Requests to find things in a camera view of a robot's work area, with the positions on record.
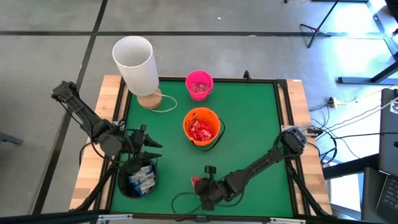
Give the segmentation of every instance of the orange cup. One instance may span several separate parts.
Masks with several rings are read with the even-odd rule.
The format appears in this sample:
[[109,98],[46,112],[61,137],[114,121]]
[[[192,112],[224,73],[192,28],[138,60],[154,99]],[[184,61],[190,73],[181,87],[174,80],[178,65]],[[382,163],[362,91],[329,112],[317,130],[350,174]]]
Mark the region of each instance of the orange cup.
[[[192,137],[188,135],[188,128],[192,125],[192,123],[199,119],[205,122],[214,132],[215,135],[211,139],[207,141],[196,141]],[[188,137],[190,141],[196,146],[207,146],[209,145],[214,139],[216,139],[218,133],[220,132],[220,120],[214,111],[210,110],[209,108],[194,108],[185,115],[182,128],[184,129],[185,135]]]

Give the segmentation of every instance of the pink bucket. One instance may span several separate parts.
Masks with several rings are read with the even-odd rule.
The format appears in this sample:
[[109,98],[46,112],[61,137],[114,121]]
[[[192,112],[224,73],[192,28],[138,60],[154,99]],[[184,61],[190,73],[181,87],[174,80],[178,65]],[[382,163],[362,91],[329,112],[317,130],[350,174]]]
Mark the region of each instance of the pink bucket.
[[[185,80],[185,85],[187,86],[189,95],[192,99],[196,101],[202,101],[205,100],[206,97],[213,90],[213,78],[209,73],[205,71],[193,71],[188,75],[187,79]],[[197,93],[193,91],[194,86],[205,86],[206,90]]]

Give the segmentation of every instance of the white lamp shade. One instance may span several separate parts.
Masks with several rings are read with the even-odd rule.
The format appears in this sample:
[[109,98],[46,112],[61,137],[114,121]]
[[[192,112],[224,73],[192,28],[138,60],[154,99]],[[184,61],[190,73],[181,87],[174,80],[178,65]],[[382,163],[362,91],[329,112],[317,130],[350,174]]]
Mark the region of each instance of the white lamp shade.
[[150,42],[138,36],[119,40],[112,56],[131,93],[147,96],[159,86],[156,62]]

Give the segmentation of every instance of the green table surface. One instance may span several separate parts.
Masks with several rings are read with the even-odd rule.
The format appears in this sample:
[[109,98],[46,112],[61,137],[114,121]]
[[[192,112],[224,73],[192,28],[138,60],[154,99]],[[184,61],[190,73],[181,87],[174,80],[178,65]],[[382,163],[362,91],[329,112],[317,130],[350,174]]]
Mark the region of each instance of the green table surface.
[[[159,183],[152,194],[139,200],[123,196],[116,183],[112,212],[173,214],[172,199],[180,192],[193,192],[191,178],[207,177],[205,165],[217,168],[215,179],[243,169],[267,153],[280,131],[271,84],[216,82],[205,101],[193,101],[185,82],[161,81],[159,88],[163,94],[173,96],[178,106],[167,113],[156,113],[141,108],[133,95],[126,122],[127,128],[146,124],[146,133],[163,145],[163,148],[144,147],[145,151],[162,154],[158,161]],[[163,98],[157,110],[173,105],[171,99]],[[213,110],[226,125],[224,136],[208,152],[196,150],[182,128],[185,115],[196,107]],[[121,160],[126,158],[127,155],[121,155]],[[187,213],[199,204],[196,195],[188,195],[178,198],[174,206],[178,213]],[[250,180],[239,205],[216,207],[214,211],[198,210],[194,214],[292,217],[284,161]]]

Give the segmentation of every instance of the wooden table edge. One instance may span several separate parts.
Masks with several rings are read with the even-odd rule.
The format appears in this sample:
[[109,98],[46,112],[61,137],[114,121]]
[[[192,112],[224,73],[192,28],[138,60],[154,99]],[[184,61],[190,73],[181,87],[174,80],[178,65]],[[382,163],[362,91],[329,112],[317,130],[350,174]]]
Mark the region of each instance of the wooden table edge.
[[[112,121],[114,109],[116,107],[116,99],[118,97],[120,81],[120,75],[105,75],[103,78],[103,83],[99,92],[95,112],[104,119]],[[287,87],[294,124],[297,126],[311,124],[307,100],[305,98],[304,88],[301,80],[287,80]],[[287,124],[287,107],[284,103],[285,96],[281,86],[279,87],[278,91],[284,123]],[[127,93],[128,90],[127,88],[125,88],[123,90],[123,97],[118,114],[118,120],[122,118],[124,106],[126,105]],[[315,144],[314,139],[308,139],[308,141]],[[325,180],[323,178],[322,167],[318,158],[317,150],[312,146],[306,146],[304,153],[301,156],[301,160],[303,164],[303,173],[304,179],[306,181],[306,186],[309,188],[315,200],[317,200],[322,208],[326,212],[331,214],[329,198],[327,195]],[[70,209],[79,206],[98,183],[102,163],[102,158],[98,157],[95,154],[91,146],[88,146],[83,154],[83,159],[70,203]],[[103,194],[99,205],[100,208],[105,208],[108,190],[109,181],[104,186]],[[301,199],[302,197],[297,185],[295,185],[295,192],[298,211],[300,214],[304,214],[303,203]]]

